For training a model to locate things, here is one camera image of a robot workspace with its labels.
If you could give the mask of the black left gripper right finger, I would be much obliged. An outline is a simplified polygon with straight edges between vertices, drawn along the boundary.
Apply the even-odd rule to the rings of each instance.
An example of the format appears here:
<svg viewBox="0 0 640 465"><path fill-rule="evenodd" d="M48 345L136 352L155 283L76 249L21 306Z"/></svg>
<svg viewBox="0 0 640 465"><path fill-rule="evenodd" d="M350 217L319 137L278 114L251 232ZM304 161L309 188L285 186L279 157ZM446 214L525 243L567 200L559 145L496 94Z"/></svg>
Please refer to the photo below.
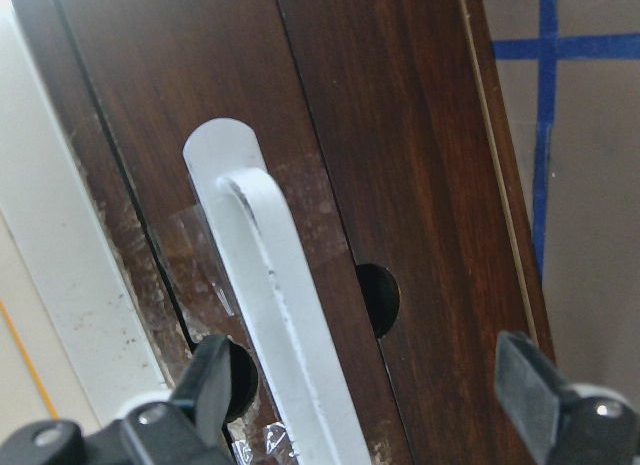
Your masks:
<svg viewBox="0 0 640 465"><path fill-rule="evenodd" d="M639 462L639 412L610 388L568 381L524 333L499 333L494 386L535 463Z"/></svg>

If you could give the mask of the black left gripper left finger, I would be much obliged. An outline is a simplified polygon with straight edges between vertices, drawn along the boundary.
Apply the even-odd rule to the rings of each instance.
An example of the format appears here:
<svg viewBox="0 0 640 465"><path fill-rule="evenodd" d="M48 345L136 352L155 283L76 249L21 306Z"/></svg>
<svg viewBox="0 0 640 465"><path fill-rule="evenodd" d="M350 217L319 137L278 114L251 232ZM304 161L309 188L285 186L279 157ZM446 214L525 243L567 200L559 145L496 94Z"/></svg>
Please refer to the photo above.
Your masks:
<svg viewBox="0 0 640 465"><path fill-rule="evenodd" d="M229 464L219 436L230 402L230 342L211 335L200 342L167 400L141 404L88 436L73 421L33 422L1 444L1 462Z"/></svg>

